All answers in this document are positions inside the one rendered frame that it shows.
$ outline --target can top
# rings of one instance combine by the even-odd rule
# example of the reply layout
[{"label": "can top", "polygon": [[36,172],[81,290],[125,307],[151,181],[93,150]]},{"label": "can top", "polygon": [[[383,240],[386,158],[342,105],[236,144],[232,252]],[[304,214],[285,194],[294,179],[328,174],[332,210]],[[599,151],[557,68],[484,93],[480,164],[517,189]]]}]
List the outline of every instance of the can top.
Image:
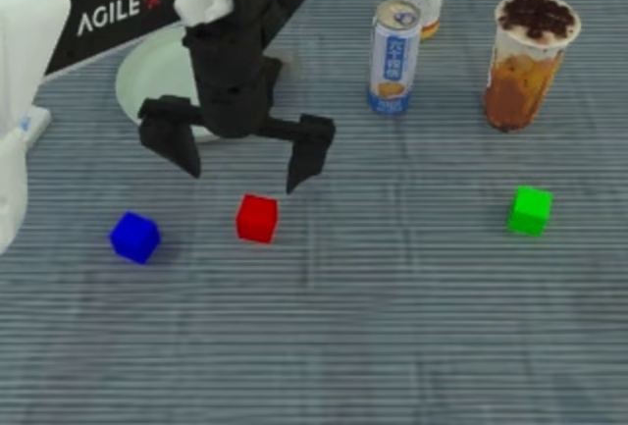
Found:
[{"label": "can top", "polygon": [[395,30],[411,30],[420,25],[421,10],[404,0],[387,0],[377,9],[377,20]]}]

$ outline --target red cube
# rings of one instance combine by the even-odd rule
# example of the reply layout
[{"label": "red cube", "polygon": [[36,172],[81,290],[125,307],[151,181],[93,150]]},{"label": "red cube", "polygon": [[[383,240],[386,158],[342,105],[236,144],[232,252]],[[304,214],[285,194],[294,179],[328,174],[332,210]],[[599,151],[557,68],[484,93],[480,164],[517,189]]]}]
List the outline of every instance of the red cube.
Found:
[{"label": "red cube", "polygon": [[235,226],[241,239],[270,243],[279,220],[279,203],[269,197],[246,194],[237,211]]}]

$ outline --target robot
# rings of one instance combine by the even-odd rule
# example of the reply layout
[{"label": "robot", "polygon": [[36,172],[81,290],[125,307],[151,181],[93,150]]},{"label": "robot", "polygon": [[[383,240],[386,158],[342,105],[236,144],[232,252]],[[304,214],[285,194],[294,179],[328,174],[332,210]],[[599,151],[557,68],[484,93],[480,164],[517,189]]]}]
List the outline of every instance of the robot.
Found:
[{"label": "robot", "polygon": [[192,127],[221,138],[259,135],[292,143],[287,193],[319,175],[334,121],[270,114],[282,68],[264,50],[305,0],[0,0],[0,254],[27,207],[26,152],[50,114],[32,106],[38,87],[164,27],[183,23],[199,106],[146,99],[139,141],[194,178],[201,162]]}]

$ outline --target plastic cup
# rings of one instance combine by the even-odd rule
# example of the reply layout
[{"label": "plastic cup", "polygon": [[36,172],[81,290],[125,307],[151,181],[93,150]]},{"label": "plastic cup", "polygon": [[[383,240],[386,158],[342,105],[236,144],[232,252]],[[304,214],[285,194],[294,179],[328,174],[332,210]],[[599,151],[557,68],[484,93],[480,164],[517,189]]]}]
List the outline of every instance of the plastic cup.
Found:
[{"label": "plastic cup", "polygon": [[496,7],[497,34],[489,82],[484,95],[485,114],[491,126],[509,133],[519,131],[534,121],[560,65],[564,53],[580,34],[582,23],[573,8],[562,0],[553,0],[569,8],[575,25],[566,38],[546,33],[535,40],[526,29],[505,29],[499,18],[506,2]]}]

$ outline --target gray tabletop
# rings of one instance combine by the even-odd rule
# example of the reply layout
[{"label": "gray tabletop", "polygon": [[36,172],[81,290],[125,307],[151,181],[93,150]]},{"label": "gray tabletop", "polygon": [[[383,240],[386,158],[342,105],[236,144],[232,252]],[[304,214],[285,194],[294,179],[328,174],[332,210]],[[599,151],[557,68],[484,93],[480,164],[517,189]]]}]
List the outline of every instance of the gray tabletop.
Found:
[{"label": "gray tabletop", "polygon": [[[364,104],[378,0],[310,1],[275,114],[339,132],[291,197],[281,142],[206,145],[199,181],[143,149],[124,54],[44,86],[0,259],[0,423],[628,423],[628,0],[570,1],[583,35],[517,135],[480,107],[497,0],[447,0],[397,120]],[[520,184],[555,194],[540,239],[504,227]],[[236,238],[245,192],[281,201],[273,245]],[[109,246],[127,210],[160,225],[149,266]]]}]

